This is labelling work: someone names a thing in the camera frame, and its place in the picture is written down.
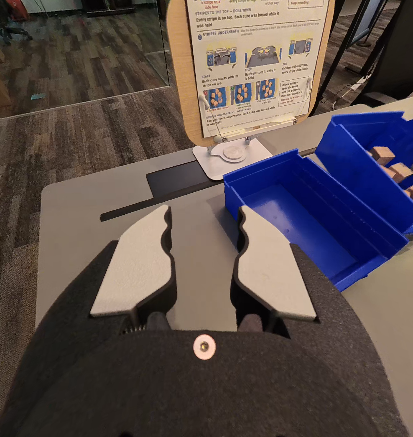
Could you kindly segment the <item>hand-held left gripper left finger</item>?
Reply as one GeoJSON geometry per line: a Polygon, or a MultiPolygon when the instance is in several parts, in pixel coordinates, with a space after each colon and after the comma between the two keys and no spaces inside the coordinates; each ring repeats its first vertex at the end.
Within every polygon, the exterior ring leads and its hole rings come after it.
{"type": "Polygon", "coordinates": [[[121,235],[90,316],[127,315],[134,329],[171,328],[166,314],[177,300],[171,229],[171,207],[162,205],[121,235]]]}

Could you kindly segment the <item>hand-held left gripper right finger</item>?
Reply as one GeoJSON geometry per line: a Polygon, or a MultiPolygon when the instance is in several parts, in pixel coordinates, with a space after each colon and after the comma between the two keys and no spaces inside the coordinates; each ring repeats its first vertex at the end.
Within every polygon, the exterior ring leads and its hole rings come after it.
{"type": "Polygon", "coordinates": [[[314,322],[317,313],[293,253],[298,246],[246,205],[237,215],[237,251],[231,303],[237,329],[281,332],[283,320],[314,322]]]}

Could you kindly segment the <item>black office chair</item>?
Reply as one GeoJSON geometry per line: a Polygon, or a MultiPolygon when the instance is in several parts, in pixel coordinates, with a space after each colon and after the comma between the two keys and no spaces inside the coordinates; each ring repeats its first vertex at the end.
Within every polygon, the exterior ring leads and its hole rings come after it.
{"type": "Polygon", "coordinates": [[[17,26],[11,26],[10,20],[12,18],[13,8],[5,0],[0,0],[0,36],[3,42],[9,46],[12,41],[12,34],[22,35],[27,38],[27,40],[32,41],[33,37],[23,28],[17,26]]]}

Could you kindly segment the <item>blue plastic bin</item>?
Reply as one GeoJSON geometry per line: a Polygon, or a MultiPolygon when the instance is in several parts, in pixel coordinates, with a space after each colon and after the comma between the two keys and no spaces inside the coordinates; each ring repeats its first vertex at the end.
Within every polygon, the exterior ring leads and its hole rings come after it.
{"type": "Polygon", "coordinates": [[[368,154],[386,146],[395,159],[386,167],[413,164],[413,119],[404,112],[368,112],[332,116],[315,151],[326,170],[379,216],[404,234],[413,234],[413,200],[405,189],[413,175],[396,183],[368,154]]]}
{"type": "Polygon", "coordinates": [[[409,242],[309,157],[291,150],[224,175],[225,205],[242,205],[298,245],[342,292],[409,242]]]}

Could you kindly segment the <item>glass partition panel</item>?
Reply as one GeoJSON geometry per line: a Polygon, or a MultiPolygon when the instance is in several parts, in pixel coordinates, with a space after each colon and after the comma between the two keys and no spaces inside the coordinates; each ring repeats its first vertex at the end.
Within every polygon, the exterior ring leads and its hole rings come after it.
{"type": "Polygon", "coordinates": [[[0,35],[0,80],[24,115],[170,84],[164,1],[22,1],[29,14],[0,35]]]}

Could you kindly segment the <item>large black panel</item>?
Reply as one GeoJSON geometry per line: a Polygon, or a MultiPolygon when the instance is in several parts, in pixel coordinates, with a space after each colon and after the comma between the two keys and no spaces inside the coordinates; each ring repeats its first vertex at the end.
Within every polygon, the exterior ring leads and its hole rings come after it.
{"type": "Polygon", "coordinates": [[[371,93],[402,100],[413,92],[413,0],[401,1],[384,32],[381,55],[357,101],[371,93]]]}

